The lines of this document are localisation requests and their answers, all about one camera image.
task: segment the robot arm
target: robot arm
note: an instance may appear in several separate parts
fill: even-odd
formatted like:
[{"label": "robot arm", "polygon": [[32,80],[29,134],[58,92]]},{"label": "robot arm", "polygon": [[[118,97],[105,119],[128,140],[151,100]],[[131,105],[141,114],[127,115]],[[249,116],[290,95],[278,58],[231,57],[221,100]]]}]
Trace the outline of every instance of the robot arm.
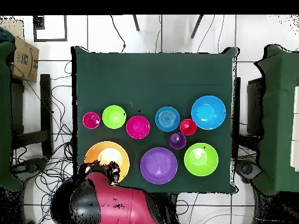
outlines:
[{"label": "robot arm", "polygon": [[119,172],[115,162],[83,164],[78,177],[66,180],[53,196],[52,218],[58,224],[164,224],[147,192],[111,185]]}]

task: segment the cardboard box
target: cardboard box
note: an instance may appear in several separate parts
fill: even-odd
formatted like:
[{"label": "cardboard box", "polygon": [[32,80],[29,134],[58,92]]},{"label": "cardboard box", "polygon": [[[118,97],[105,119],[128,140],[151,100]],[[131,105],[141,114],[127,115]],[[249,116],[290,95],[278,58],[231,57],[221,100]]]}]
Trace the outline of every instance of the cardboard box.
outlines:
[{"label": "cardboard box", "polygon": [[36,82],[39,65],[39,49],[18,37],[16,37],[15,46],[16,50],[13,58],[14,66],[11,65],[12,76],[17,79]]},{"label": "cardboard box", "polygon": [[16,20],[14,18],[0,19],[0,27],[10,32],[13,36],[24,39],[24,24],[22,20]]}]

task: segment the floor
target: floor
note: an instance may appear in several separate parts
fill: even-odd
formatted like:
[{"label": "floor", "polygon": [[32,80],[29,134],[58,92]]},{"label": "floor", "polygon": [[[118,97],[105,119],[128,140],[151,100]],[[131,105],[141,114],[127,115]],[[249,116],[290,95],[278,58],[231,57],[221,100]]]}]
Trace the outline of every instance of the floor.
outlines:
[{"label": "floor", "polygon": [[[268,44],[280,44],[294,51],[299,47],[298,17],[284,15],[205,15],[198,31],[191,39],[191,33],[198,15],[163,15],[163,53],[221,53],[227,47],[240,49],[237,58],[237,76],[241,77],[241,116],[240,131],[246,133],[247,96],[249,80],[261,77],[254,62],[261,60],[263,49]],[[33,17],[15,16],[23,20],[25,40],[39,48],[39,74],[50,74],[52,88],[71,85],[71,46],[81,46],[93,52],[121,52],[123,42],[115,31],[110,16],[67,16],[67,41],[34,42]],[[131,15],[114,16],[114,23],[126,43],[124,53],[161,52],[161,32],[159,15],[137,15],[140,31],[135,29]],[[38,39],[63,39],[63,16],[45,16],[45,30],[37,31]],[[40,102],[32,89],[24,83],[23,123],[25,132],[40,130]],[[39,94],[39,83],[31,83]],[[72,130],[72,98],[70,87],[57,87],[53,95],[65,105],[63,122]],[[60,118],[57,106],[53,105],[54,118]],[[53,122],[53,141],[58,127]],[[54,148],[69,141],[70,135],[61,135],[54,142]],[[41,146],[30,145],[22,156],[24,159],[42,156]],[[17,150],[19,156],[23,148]],[[54,155],[53,161],[63,157],[63,149]],[[67,172],[71,173],[71,164]],[[53,182],[47,188],[43,183]],[[177,212],[181,224],[251,224],[254,212],[254,199],[251,186],[244,184],[235,174],[236,194],[199,194],[181,193],[178,198]],[[25,214],[28,219],[41,224],[55,224],[49,216],[48,196],[57,183],[52,177],[38,177],[29,181],[25,192]]]}]

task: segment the small red bowl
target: small red bowl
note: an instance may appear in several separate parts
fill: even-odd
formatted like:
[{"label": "small red bowl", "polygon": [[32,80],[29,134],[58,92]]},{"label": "small red bowl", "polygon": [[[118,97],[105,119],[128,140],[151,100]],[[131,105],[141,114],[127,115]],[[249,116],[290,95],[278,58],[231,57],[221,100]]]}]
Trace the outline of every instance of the small red bowl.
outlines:
[{"label": "small red bowl", "polygon": [[196,128],[197,126],[195,122],[190,118],[186,118],[180,123],[180,131],[186,136],[194,134],[196,132]]}]

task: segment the plastic bowl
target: plastic bowl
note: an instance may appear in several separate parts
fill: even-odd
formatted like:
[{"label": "plastic bowl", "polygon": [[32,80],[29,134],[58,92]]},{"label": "plastic bowl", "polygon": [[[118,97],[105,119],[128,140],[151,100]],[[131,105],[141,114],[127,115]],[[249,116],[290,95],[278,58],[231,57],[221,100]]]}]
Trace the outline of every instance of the plastic bowl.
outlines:
[{"label": "plastic bowl", "polygon": [[120,106],[107,107],[102,115],[103,123],[110,129],[118,129],[126,122],[126,112]]},{"label": "plastic bowl", "polygon": [[100,124],[100,116],[90,111],[83,116],[82,122],[87,129],[95,129]]},{"label": "plastic bowl", "polygon": [[180,123],[180,131],[186,136],[190,136],[196,132],[197,125],[191,118],[187,118]]},{"label": "plastic bowl", "polygon": [[155,122],[161,131],[173,131],[180,124],[180,114],[173,107],[162,107],[156,113]]},{"label": "plastic bowl", "polygon": [[203,96],[195,101],[191,110],[192,120],[204,130],[219,127],[226,116],[222,100],[215,96]]},{"label": "plastic bowl", "polygon": [[150,132],[150,129],[150,123],[143,116],[131,117],[126,125],[128,135],[134,139],[145,138]]},{"label": "plastic bowl", "polygon": [[99,142],[91,147],[85,156],[85,163],[100,161],[100,164],[109,164],[111,161],[116,162],[120,167],[121,182],[128,174],[130,168],[130,161],[127,152],[119,144],[110,141]]},{"label": "plastic bowl", "polygon": [[186,137],[180,132],[173,133],[169,139],[169,144],[174,149],[182,149],[186,145]]},{"label": "plastic bowl", "polygon": [[211,145],[196,143],[187,149],[184,164],[191,174],[208,176],[217,168],[218,154]]},{"label": "plastic bowl", "polygon": [[173,179],[178,169],[175,155],[165,148],[147,151],[140,161],[143,177],[152,184],[165,184]]}]

